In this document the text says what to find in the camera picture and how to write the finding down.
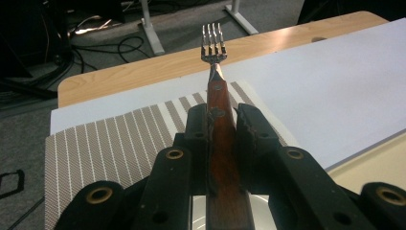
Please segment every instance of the fork head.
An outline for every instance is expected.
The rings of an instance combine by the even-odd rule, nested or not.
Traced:
[[[220,63],[222,60],[227,58],[226,46],[224,44],[223,32],[221,32],[220,23],[217,24],[217,28],[215,27],[215,23],[213,23],[212,26],[208,24],[207,31],[205,26],[203,26],[201,53],[202,60],[210,64]]]

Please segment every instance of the white plate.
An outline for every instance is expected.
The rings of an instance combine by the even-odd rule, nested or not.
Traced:
[[[268,208],[268,195],[250,195],[256,230],[277,229]],[[206,229],[206,197],[193,197],[192,230]]]

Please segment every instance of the wooden fork handle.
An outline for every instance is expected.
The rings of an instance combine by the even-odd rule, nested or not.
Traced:
[[[206,197],[206,227],[209,230],[255,229],[249,196],[239,186],[237,163],[233,154],[236,129],[230,106],[227,82],[210,81],[208,113],[210,157]]]

